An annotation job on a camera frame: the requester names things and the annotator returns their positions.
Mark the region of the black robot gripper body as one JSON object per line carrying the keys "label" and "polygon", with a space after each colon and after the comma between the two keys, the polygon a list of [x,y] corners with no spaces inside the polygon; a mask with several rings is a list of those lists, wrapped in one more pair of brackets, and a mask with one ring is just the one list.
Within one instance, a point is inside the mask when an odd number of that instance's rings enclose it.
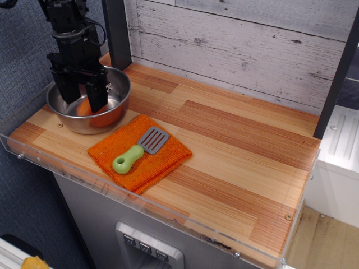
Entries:
{"label": "black robot gripper body", "polygon": [[57,53],[49,53],[51,72],[68,73],[85,87],[86,83],[106,84],[108,71],[99,63],[100,44],[96,32],[53,32]]}

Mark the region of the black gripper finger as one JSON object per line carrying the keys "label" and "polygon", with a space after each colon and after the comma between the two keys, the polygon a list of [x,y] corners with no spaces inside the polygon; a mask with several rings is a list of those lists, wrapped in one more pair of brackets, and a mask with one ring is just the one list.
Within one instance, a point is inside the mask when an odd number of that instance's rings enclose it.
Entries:
{"label": "black gripper finger", "polygon": [[89,100],[90,109],[93,113],[100,111],[108,104],[108,93],[106,84],[86,83],[86,94]]}
{"label": "black gripper finger", "polygon": [[62,99],[67,104],[73,103],[80,97],[78,82],[75,81],[68,73],[52,71],[52,75]]}

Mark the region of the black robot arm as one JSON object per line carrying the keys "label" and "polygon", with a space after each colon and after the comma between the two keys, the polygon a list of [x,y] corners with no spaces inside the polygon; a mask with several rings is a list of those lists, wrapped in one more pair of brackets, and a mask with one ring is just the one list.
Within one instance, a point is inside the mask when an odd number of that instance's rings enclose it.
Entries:
{"label": "black robot arm", "polygon": [[100,64],[96,21],[86,17],[86,1],[40,1],[52,26],[58,53],[49,53],[51,73],[63,100],[70,104],[80,98],[80,85],[86,90],[93,113],[108,102],[107,69]]}

